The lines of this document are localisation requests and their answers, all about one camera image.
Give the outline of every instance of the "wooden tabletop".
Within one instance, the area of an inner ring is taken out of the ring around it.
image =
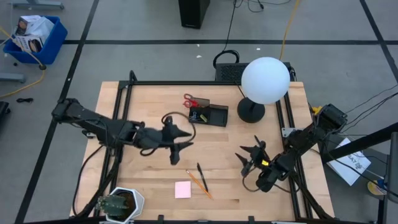
[[[118,82],[103,82],[99,93],[96,112],[112,117]],[[248,192],[242,186],[242,164],[235,152],[249,158],[239,146],[256,144],[254,135],[267,144],[266,151],[271,158],[283,151],[275,104],[266,105],[266,114],[260,122],[249,124],[241,121],[236,112],[242,98],[236,86],[184,86],[184,85],[139,85],[133,86],[127,119],[144,121],[147,127],[162,128],[161,117],[170,111],[188,114],[182,105],[183,94],[208,98],[212,104],[229,106],[228,123],[225,128],[197,124],[194,145],[180,152],[181,160],[170,165],[170,151],[158,149],[153,155],[142,157],[132,146],[124,147],[123,161],[119,168],[117,186],[138,190],[145,198],[144,209],[138,220],[156,220],[164,215],[166,220],[248,220],[293,221],[294,213],[290,194],[273,187],[270,192]],[[290,102],[295,125],[304,128],[311,123],[303,83],[292,82],[289,89]],[[173,115],[174,123],[184,131],[192,132],[188,121]],[[97,139],[89,139],[85,159],[98,148]],[[81,176],[76,210],[80,211],[98,188],[105,150],[95,155],[86,165]],[[309,191],[329,215],[333,214],[330,195],[320,156],[308,151],[302,156],[305,177]],[[192,182],[192,198],[174,199],[176,181],[191,180],[185,172],[188,169],[200,182],[197,162],[203,170],[210,194],[205,193]],[[246,185],[255,189],[259,170],[246,178]],[[289,189],[289,181],[279,182]],[[302,216],[304,207],[300,207]]]

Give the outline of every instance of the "blue basket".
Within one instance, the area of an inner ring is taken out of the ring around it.
[[[60,18],[57,16],[46,16],[51,22],[54,23],[54,27],[47,40],[44,43],[42,50],[38,53],[32,52],[37,59],[44,65],[51,65],[54,63],[58,52],[61,49],[63,41],[67,37],[68,31],[60,22]],[[3,51],[7,54],[11,54],[18,61],[22,63],[38,63],[28,53],[23,52],[16,44],[11,40],[8,40],[3,48]]]

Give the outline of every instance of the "red scissors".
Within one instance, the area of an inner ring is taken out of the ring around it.
[[[183,105],[187,108],[200,106],[191,94],[184,94],[184,99],[186,100],[184,101]]]

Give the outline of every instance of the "pencil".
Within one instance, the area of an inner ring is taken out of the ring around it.
[[[209,196],[210,199],[213,199],[213,197],[209,194],[209,192],[206,191],[206,189],[199,183],[199,181],[188,170],[185,171],[187,172],[187,174],[189,174],[192,180],[195,181],[195,183],[197,183],[197,185],[199,185],[199,187],[207,194],[207,196]]]

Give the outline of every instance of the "black pen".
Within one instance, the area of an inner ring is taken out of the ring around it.
[[[197,168],[198,168],[198,170],[199,170],[200,177],[201,177],[201,179],[202,179],[202,181],[203,181],[203,185],[205,186],[206,191],[209,192],[209,189],[207,188],[207,184],[206,184],[206,181],[205,181],[205,177],[203,176],[203,172],[201,171],[199,162],[198,162],[198,164],[197,164]]]

